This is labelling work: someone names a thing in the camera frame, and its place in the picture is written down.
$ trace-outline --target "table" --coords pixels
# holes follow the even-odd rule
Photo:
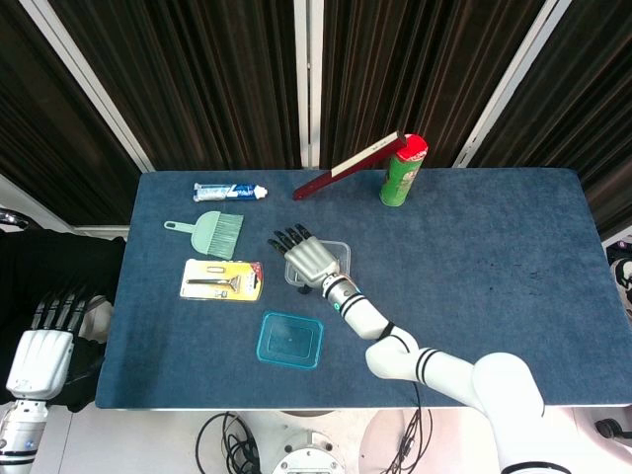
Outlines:
[[[549,405],[632,402],[632,333],[575,173],[559,169],[427,169],[401,207],[383,205],[382,171],[305,201],[316,171],[157,172],[142,176],[124,255],[97,405],[123,409],[411,407],[410,382],[374,377],[362,341],[318,292],[285,283],[267,243],[296,222],[348,243],[351,274],[382,313],[417,338],[472,362],[510,352]],[[192,200],[199,183],[255,183],[259,201]],[[260,261],[256,303],[185,300],[185,261],[203,259],[165,220],[208,210],[245,216],[234,259]],[[258,361],[267,309],[319,319],[315,370]],[[429,407],[455,406],[430,389]]]

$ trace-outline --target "green can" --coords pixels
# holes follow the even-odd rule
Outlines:
[[[386,205],[402,205],[428,153],[426,141],[418,135],[406,135],[406,146],[392,158],[379,197]]]

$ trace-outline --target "floor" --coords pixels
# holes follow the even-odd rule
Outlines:
[[[32,474],[198,473],[195,439],[215,412],[104,411],[94,405],[72,415],[52,407]],[[412,411],[380,411],[369,424],[359,454],[361,474],[379,474],[391,461]],[[601,438],[592,428],[602,418],[632,426],[632,410],[621,408],[547,409],[560,439],[563,457],[574,474],[632,473],[632,448]],[[434,434],[416,473],[497,473],[496,449],[486,419],[478,412],[433,410]],[[429,419],[424,412],[424,428]],[[205,434],[201,462],[207,473],[225,473],[219,427]]]

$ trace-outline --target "robotic hand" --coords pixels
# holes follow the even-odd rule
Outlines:
[[[363,339],[368,368],[380,378],[429,386],[484,414],[492,426],[502,474],[554,474],[571,471],[559,464],[556,437],[543,420],[544,401],[531,372],[515,355],[485,355],[476,363],[432,348],[419,348],[407,331],[387,320],[339,273],[336,258],[305,227],[269,240],[301,279],[320,289],[343,320]]]
[[[9,372],[7,389],[18,399],[0,421],[0,474],[28,474],[46,426],[46,401],[61,392],[86,312],[85,299],[70,294],[38,305]]]

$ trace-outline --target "cable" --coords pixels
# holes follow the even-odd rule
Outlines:
[[[204,469],[201,467],[201,462],[199,460],[199,444],[201,442],[201,437],[204,434],[206,427],[221,417],[223,417],[221,429],[221,449],[226,456],[226,471],[229,474],[261,474],[259,453],[257,452],[255,438],[252,436],[252,433],[250,433],[248,426],[239,418],[239,416],[233,415],[229,412],[218,413],[217,415],[210,417],[199,429],[199,433],[196,438],[196,464],[199,472],[201,474],[206,474]],[[232,418],[232,421],[226,425],[229,418]],[[239,439],[239,437],[235,434],[228,433],[228,430],[235,422],[243,430],[246,437],[245,440]],[[237,460],[237,457],[240,454],[244,458],[243,461]]]
[[[408,422],[408,426],[406,427],[404,435],[400,440],[397,454],[395,454],[395,457],[393,458],[390,466],[384,469],[380,474],[411,474],[413,470],[417,467],[419,461],[421,461],[422,457],[424,457],[424,454],[426,454],[426,451],[428,450],[428,446],[430,446],[431,444],[434,428],[433,412],[428,410],[430,428],[428,432],[428,440],[426,441],[426,445],[424,445],[424,427],[422,424],[422,399],[419,395],[417,384],[413,383],[413,387],[415,388],[415,395],[417,397],[417,410],[415,411],[415,414],[411,417],[411,420]],[[415,438],[417,437],[417,431],[419,431],[420,439],[419,446],[417,448],[417,457],[415,458],[415,461],[413,461],[409,466],[404,466],[404,461],[410,453],[411,447],[415,442]]]

